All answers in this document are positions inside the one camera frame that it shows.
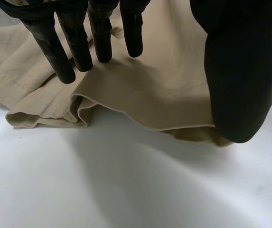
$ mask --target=fabric fold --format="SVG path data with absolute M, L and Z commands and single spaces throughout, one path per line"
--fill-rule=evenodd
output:
M 86 19 L 94 67 L 86 73 L 74 67 L 76 81 L 69 85 L 59 81 L 22 24 L 0 27 L 0 103 L 10 109 L 9 124 L 87 127 L 92 109 L 102 105 L 179 140 L 228 145 L 213 125 L 204 72 L 206 33 L 194 19 L 189 2 L 152 0 L 143 21 L 144 52 L 132 59 L 120 11 L 114 11 L 113 58 L 102 64 Z M 71 58 L 57 20 L 56 31 Z

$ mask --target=beige fabric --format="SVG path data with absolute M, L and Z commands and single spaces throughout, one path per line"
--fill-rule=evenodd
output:
M 152 0 L 143 14 L 144 52 L 128 56 L 119 9 L 111 16 L 113 59 L 97 61 L 85 20 L 94 68 L 62 84 L 32 35 L 22 24 L 0 28 L 0 102 L 10 108 L 15 127 L 38 123 L 87 126 L 99 104 L 127 114 L 146 128 L 193 142 L 227 145 L 213 127 L 204 72 L 206 33 L 188 1 Z M 71 53 L 58 22 L 56 30 Z

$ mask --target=white table surface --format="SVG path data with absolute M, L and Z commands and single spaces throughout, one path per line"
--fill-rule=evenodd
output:
M 177 142 L 98 109 L 14 130 L 0 105 L 0 228 L 272 228 L 272 109 L 248 143 Z

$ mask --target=stitched seam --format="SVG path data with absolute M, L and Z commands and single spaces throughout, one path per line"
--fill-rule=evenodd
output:
M 2 76 L 3 78 L 7 79 L 10 82 L 15 83 L 16 85 L 18 85 L 19 87 L 21 87 L 22 89 L 24 89 L 25 91 L 31 93 L 32 91 L 30 91 L 29 89 L 27 89 L 24 85 L 18 83 L 17 81 L 11 79 L 10 77 L 6 76 L 3 72 L 0 71 L 0 76 Z

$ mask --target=black robotic finger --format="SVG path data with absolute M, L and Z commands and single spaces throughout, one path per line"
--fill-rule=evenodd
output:
M 55 31 L 54 4 L 43 0 L 0 0 L 0 8 L 13 18 L 20 19 L 32 33 L 59 79 L 69 84 L 75 72 Z
M 205 72 L 216 129 L 250 140 L 272 106 L 272 0 L 190 2 L 208 33 Z
M 42 49 L 59 79 L 69 84 L 75 81 L 75 72 L 55 31 L 54 17 L 40 21 L 22 20 Z
M 93 68 L 89 52 L 87 34 L 83 22 L 86 16 L 88 0 L 61 0 L 56 2 L 56 13 L 64 31 L 75 64 L 79 71 Z
M 112 25 L 109 17 L 118 3 L 119 0 L 89 0 L 88 16 L 94 38 L 94 48 L 100 62 L 108 62 L 112 58 Z
M 143 52 L 142 12 L 150 0 L 121 0 L 120 11 L 123 21 L 124 38 L 128 53 L 138 57 Z

